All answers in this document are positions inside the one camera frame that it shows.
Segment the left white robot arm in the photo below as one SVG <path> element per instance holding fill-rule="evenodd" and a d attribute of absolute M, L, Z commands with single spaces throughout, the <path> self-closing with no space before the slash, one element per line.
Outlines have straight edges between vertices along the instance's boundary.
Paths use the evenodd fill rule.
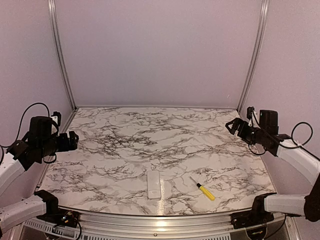
<path fill-rule="evenodd" d="M 79 136 L 74 132 L 60 133 L 61 114 L 35 116 L 30 119 L 29 130 L 22 139 L 17 139 L 3 153 L 0 160 L 0 192 L 34 164 L 47 164 L 46 158 L 57 157 L 57 153 L 70 152 L 78 148 Z M 59 200 L 46 190 L 35 191 L 31 196 L 0 209 L 0 232 L 38 216 L 46 216 L 53 223 L 63 219 Z"/>

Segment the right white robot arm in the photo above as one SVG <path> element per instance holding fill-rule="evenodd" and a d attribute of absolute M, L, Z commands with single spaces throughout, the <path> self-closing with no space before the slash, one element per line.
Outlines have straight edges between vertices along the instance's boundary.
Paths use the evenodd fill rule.
<path fill-rule="evenodd" d="M 256 196 L 247 219 L 258 224 L 267 214 L 283 213 L 305 217 L 310 222 L 320 219 L 320 159 L 307 151 L 292 135 L 279 134 L 278 112 L 247 108 L 247 120 L 239 117 L 226 123 L 232 135 L 237 135 L 248 146 L 261 145 L 266 152 L 280 158 L 300 172 L 312 185 L 308 194 L 266 193 Z"/>

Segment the white remote control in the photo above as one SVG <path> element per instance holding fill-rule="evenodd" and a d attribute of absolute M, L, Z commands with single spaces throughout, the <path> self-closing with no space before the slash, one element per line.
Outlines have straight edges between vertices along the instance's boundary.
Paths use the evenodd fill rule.
<path fill-rule="evenodd" d="M 150 200 L 160 200 L 162 197 L 160 173 L 157 170 L 147 172 L 147 196 Z"/>

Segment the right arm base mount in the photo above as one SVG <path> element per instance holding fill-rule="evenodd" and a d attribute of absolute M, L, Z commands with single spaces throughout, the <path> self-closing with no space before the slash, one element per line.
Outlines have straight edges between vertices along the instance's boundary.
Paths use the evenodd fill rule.
<path fill-rule="evenodd" d="M 270 212 L 256 213 L 252 209 L 232 213 L 230 217 L 234 229 L 263 225 L 275 219 Z"/>

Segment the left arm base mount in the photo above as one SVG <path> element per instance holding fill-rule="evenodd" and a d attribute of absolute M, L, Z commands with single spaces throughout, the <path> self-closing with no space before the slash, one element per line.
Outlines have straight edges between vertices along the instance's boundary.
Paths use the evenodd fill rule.
<path fill-rule="evenodd" d="M 70 228 L 77 228 L 79 222 L 80 213 L 74 210 L 59 209 L 55 214 L 43 214 L 36 218 L 52 223 L 55 227 L 65 226 Z"/>

